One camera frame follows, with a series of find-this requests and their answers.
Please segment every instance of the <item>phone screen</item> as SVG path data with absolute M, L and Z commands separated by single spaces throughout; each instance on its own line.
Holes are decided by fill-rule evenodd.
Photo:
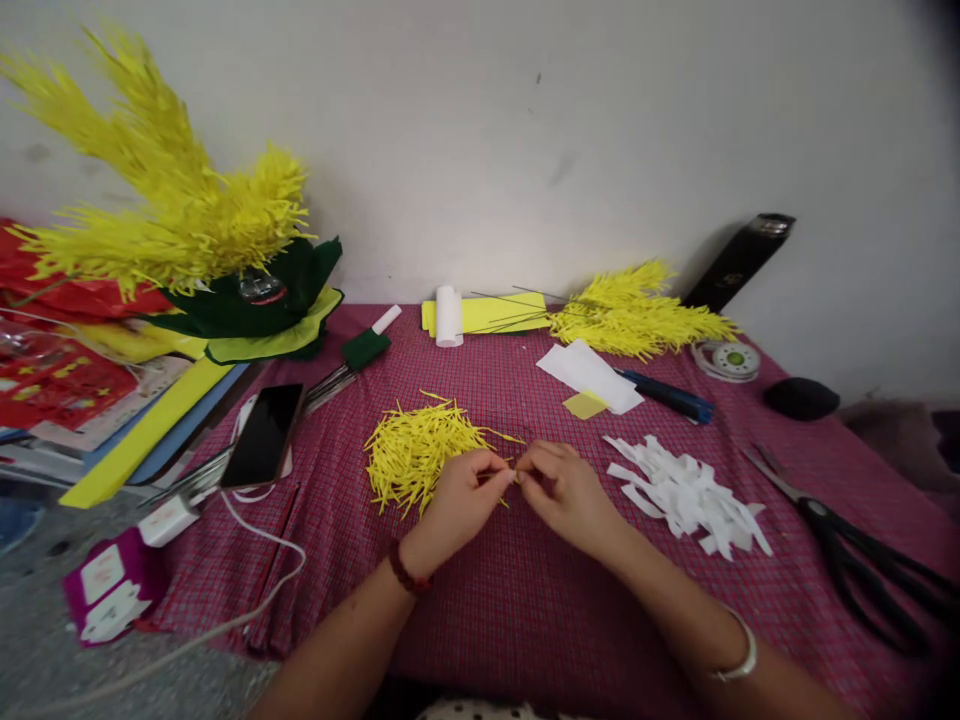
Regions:
M 220 478 L 227 489 L 267 485 L 280 477 L 303 385 L 275 385 L 260 391 Z

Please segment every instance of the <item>forearm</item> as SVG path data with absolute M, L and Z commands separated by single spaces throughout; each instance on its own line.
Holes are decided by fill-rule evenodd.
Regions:
M 415 603 L 381 562 L 283 664 L 249 720 L 362 717 Z
M 738 667 L 748 642 L 737 619 L 633 528 L 624 524 L 598 559 L 656 623 L 704 703 L 727 720 L 855 718 L 829 690 L 757 638 L 757 665 L 729 683 L 713 677 Z

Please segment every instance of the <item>yellow paper grass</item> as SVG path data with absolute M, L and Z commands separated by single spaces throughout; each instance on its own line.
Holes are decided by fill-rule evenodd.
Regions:
M 550 316 L 550 334 L 644 360 L 700 340 L 734 340 L 737 327 L 727 318 L 662 294 L 674 276 L 660 260 L 597 275 L 564 307 L 567 312 Z
M 262 269 L 302 235 L 306 171 L 296 158 L 268 144 L 249 172 L 217 173 L 143 38 L 114 26 L 105 39 L 83 31 L 97 67 L 122 95 L 109 116 L 58 63 L 0 54 L 0 75 L 23 92 L 21 109 L 81 154 L 108 163 L 144 204 L 116 213 L 68 207 L 57 213 L 68 224 L 19 228 L 24 249 L 40 255 L 36 279 L 63 272 L 116 280 L 125 297 L 143 282 L 192 295 L 198 282 Z
M 422 515 L 433 499 L 437 478 L 447 460 L 468 450 L 494 449 L 484 433 L 523 444 L 519 438 L 475 427 L 455 400 L 420 392 L 441 403 L 404 412 L 397 401 L 397 409 L 385 412 L 386 417 L 363 447 L 370 453 L 367 474 L 376 495 L 373 502 L 380 503 L 381 515 L 390 501 L 405 508 L 403 517 L 418 504 Z

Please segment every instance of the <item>gray floor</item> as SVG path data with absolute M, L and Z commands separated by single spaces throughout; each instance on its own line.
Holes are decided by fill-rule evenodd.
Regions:
M 131 633 L 102 648 L 82 649 L 67 630 L 60 579 L 94 543 L 142 517 L 135 502 L 119 496 L 88 511 L 53 506 L 23 545 L 0 558 L 0 717 L 12 704 L 29 709 L 85 693 L 178 646 L 169 636 Z M 50 557 L 61 540 L 69 548 Z M 136 687 L 56 717 L 239 718 L 272 672 L 269 664 L 198 649 Z

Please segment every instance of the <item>bracelet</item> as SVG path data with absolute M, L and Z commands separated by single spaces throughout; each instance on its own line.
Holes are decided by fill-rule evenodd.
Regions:
M 727 607 L 726 605 L 723 605 L 723 608 L 737 619 L 737 622 L 740 623 L 740 627 L 742 627 L 743 631 L 747 634 L 747 659 L 744 660 L 739 667 L 735 667 L 733 670 L 728 670 L 727 672 L 717 671 L 712 673 L 710 676 L 714 680 L 727 683 L 734 680 L 739 680 L 740 678 L 745 678 L 756 669 L 757 639 L 753 636 L 753 631 L 750 629 L 747 623 L 744 622 L 744 619 L 740 617 L 740 613 L 731 607 Z
M 414 578 L 407 572 L 400 560 L 400 541 L 396 539 L 390 543 L 390 567 L 393 568 L 393 574 L 397 576 L 397 580 L 407 592 L 423 595 L 433 587 L 433 578 Z

